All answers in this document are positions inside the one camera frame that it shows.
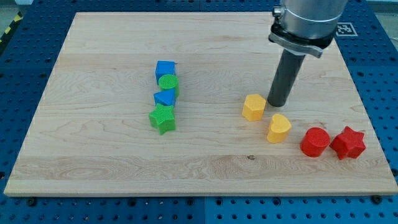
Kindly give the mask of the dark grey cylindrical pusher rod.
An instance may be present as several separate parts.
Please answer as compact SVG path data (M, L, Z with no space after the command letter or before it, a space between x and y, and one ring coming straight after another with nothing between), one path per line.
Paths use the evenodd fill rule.
M305 55L295 55L283 50L267 97L270 105L282 107L286 104L304 58Z

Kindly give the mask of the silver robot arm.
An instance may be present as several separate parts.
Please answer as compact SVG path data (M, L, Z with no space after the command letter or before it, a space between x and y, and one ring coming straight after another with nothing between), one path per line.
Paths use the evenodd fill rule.
M274 107L286 104L306 55L320 58L334 38L347 0L281 0L272 11L269 41L283 48L267 97Z

